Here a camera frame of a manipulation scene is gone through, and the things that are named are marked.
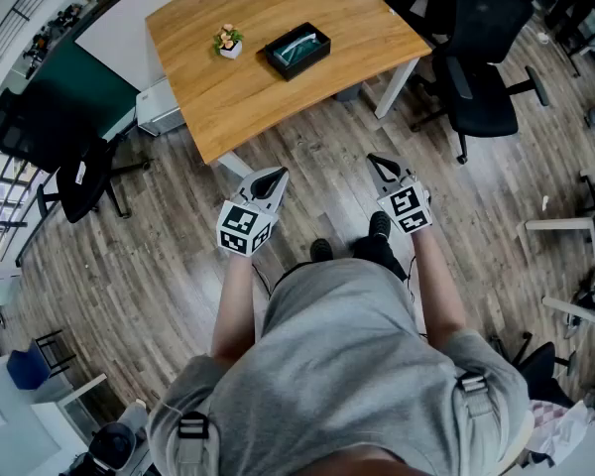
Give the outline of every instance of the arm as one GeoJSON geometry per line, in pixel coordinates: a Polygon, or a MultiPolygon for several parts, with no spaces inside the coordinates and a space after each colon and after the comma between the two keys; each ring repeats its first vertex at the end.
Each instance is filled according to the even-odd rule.
{"type": "Polygon", "coordinates": [[[450,335],[465,327],[465,307],[430,227],[413,233],[427,340],[442,349],[450,335]]]}
{"type": "Polygon", "coordinates": [[[254,342],[251,258],[231,253],[211,341],[211,356],[231,367],[254,342]]]}

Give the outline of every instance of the wooden floor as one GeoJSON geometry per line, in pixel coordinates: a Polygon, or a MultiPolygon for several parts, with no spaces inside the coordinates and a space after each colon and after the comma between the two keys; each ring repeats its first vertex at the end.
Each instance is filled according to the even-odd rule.
{"type": "MultiPolygon", "coordinates": [[[[410,131],[409,124],[437,102],[407,90],[383,120],[363,98],[329,99],[237,153],[254,170],[282,165],[291,173],[280,222],[255,257],[272,284],[306,259],[315,238],[329,238],[341,256],[348,242],[366,233],[378,209],[366,154],[405,157],[431,191],[434,230],[471,325],[486,335],[499,333],[511,352],[524,330],[536,335],[532,348],[552,340],[563,357],[577,346],[579,372],[560,382],[579,398],[580,386],[591,384],[595,373],[595,327],[565,341],[562,315],[539,300],[571,297],[590,268],[591,247],[576,232],[527,234],[524,222],[573,216],[586,194],[577,173],[595,165],[595,129],[586,129],[582,119],[595,104],[595,64],[579,59],[582,76],[571,77],[559,48],[537,42],[539,19],[530,27],[500,69],[513,83],[527,78],[525,65],[533,66],[551,105],[540,107],[533,92],[515,96],[520,134],[470,138],[464,167],[456,163],[458,140],[446,118],[410,131]]],[[[427,62],[419,69],[428,72],[427,62]]],[[[381,93],[389,77],[371,79],[371,89],[381,93]]],[[[74,384],[105,372],[122,403],[142,398],[153,404],[186,360],[209,347],[226,260],[215,248],[214,226],[238,178],[222,166],[204,165],[184,128],[158,139],[134,136],[126,145],[119,164],[142,154],[154,160],[148,172],[116,185],[132,218],[117,218],[107,199],[99,213],[74,225],[56,210],[25,256],[17,293],[3,310],[7,328],[0,346],[21,349],[31,337],[63,328],[67,347],[77,354],[69,373],[74,384]]],[[[411,242],[395,233],[393,245],[407,268],[411,242]]],[[[413,291],[418,301],[414,270],[413,291]]],[[[261,313],[266,295],[260,283],[255,299],[261,313]]]]}

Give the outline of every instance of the black pants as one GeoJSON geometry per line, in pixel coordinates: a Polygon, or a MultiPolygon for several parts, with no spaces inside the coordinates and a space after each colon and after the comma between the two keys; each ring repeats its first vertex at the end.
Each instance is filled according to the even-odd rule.
{"type": "MultiPolygon", "coordinates": [[[[394,273],[402,282],[408,279],[408,275],[406,275],[406,272],[393,254],[393,249],[391,249],[390,244],[385,238],[381,236],[365,236],[355,242],[352,250],[354,259],[365,259],[366,261],[377,263],[394,273]]],[[[312,265],[312,262],[296,264],[280,277],[276,283],[276,287],[295,270],[306,265],[312,265]]]]}
{"type": "Polygon", "coordinates": [[[550,14],[544,19],[546,25],[551,29],[555,28],[571,5],[573,6],[571,17],[556,36],[561,43],[567,41],[580,23],[588,17],[595,7],[595,0],[558,0],[550,14]]]}

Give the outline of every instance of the gray t-shirt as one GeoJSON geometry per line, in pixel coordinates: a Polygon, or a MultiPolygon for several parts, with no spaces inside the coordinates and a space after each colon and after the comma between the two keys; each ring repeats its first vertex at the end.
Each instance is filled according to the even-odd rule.
{"type": "Polygon", "coordinates": [[[436,351],[418,334],[401,281],[356,259],[308,265],[284,279],[261,340],[229,371],[208,356],[189,361],[149,425],[164,475],[178,411],[193,411],[210,394],[224,476],[290,475],[360,444],[429,474],[484,475],[528,406],[524,379],[477,332],[459,331],[436,351]],[[484,427],[458,384],[465,371],[486,378],[492,411],[484,427]]]}

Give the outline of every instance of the black shoe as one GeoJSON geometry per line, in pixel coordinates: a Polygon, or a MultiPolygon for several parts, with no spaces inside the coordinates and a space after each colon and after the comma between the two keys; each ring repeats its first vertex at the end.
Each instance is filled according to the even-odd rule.
{"type": "Polygon", "coordinates": [[[383,211],[376,211],[370,217],[368,236],[382,236],[388,240],[390,238],[390,226],[390,217],[383,211]]]}
{"type": "Polygon", "coordinates": [[[310,244],[310,259],[313,263],[332,261],[333,249],[330,247],[330,243],[323,238],[317,238],[310,244]]]}

